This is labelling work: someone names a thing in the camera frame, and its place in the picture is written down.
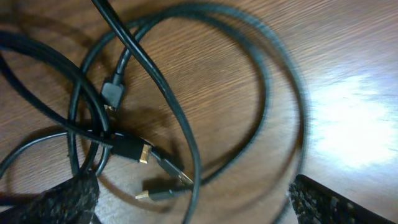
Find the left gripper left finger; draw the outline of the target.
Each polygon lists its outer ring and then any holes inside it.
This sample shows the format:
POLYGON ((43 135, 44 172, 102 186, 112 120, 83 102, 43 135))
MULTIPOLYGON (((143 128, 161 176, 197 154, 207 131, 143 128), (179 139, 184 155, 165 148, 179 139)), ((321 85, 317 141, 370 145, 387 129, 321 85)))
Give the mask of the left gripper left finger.
POLYGON ((32 195, 1 195, 1 223, 97 223, 100 189, 93 172, 32 195))

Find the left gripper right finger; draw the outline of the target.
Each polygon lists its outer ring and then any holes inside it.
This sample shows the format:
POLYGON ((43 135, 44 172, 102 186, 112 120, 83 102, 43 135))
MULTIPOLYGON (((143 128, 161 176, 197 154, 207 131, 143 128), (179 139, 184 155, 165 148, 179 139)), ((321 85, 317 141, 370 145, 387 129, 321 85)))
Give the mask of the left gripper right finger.
POLYGON ((303 174, 289 185, 289 198, 299 224, 394 224, 303 174))

